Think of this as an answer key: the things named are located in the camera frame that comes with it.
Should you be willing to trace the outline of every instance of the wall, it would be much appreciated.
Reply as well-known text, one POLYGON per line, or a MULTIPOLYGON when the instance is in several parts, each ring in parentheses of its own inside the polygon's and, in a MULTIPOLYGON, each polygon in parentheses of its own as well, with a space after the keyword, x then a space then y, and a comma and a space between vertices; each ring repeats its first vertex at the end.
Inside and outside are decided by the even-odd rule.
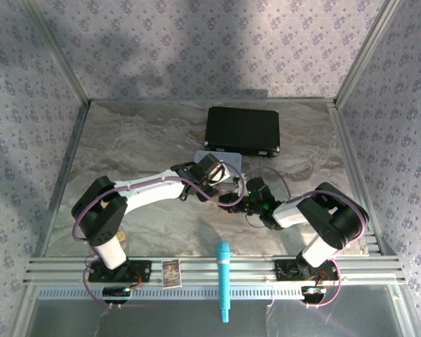
POLYGON ((0 336, 44 233, 78 108, 26 13, 0 1, 0 336))
POLYGON ((421 0, 403 0, 342 111, 421 318, 421 0))
POLYGON ((39 0, 89 98, 333 97, 383 0, 39 0))

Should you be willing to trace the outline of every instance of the microphone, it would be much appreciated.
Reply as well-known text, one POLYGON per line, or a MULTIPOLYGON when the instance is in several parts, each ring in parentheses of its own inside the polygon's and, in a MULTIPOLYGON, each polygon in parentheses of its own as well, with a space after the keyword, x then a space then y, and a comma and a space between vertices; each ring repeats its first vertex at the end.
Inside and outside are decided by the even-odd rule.
POLYGON ((220 309, 223 323, 229 322, 229 309, 231 308, 231 294, 229 285, 229 259, 231 250, 229 242, 220 242, 217 245, 218 286, 220 295, 220 309))

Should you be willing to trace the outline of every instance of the small card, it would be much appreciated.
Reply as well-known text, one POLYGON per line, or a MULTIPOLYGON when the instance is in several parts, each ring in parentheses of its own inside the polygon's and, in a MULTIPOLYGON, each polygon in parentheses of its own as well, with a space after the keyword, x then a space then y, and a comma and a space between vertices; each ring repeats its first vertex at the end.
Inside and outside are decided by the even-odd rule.
POLYGON ((164 289, 182 286, 179 260, 162 262, 162 287, 164 289))

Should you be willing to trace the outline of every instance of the gray marble tabletop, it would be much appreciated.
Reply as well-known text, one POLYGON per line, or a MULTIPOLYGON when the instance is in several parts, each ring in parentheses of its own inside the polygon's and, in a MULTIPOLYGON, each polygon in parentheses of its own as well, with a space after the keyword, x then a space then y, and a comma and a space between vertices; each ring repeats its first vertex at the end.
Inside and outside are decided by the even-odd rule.
MULTIPOLYGON (((158 174, 173 164, 193 161, 203 149, 207 110, 224 105, 279 112, 281 152, 273 159, 243 157, 247 172, 271 166, 288 181, 293 196, 328 181, 345 194, 351 189, 338 141, 325 105, 311 103, 92 103, 55 219, 47 255, 85 256, 85 244, 72 239, 70 210, 100 176, 134 180, 158 174)), ((277 199, 287 197, 281 181, 269 171, 257 173, 277 199)), ((254 225, 261 222, 250 217, 254 225)), ((308 224, 281 231, 251 227, 243 215, 228 214, 196 197, 164 200, 127 214, 121 229, 131 256, 214 256, 217 243, 228 241, 233 255, 296 255, 315 235, 308 224)), ((367 253, 364 239, 343 253, 367 253)))

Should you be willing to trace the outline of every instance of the black case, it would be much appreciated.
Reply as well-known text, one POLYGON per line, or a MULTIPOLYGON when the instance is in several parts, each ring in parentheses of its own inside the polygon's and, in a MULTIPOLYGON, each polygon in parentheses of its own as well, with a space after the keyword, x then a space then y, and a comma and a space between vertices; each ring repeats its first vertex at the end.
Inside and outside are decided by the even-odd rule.
POLYGON ((211 151, 275 157, 281 148, 279 114, 269 110, 211 107, 204 146, 211 151))

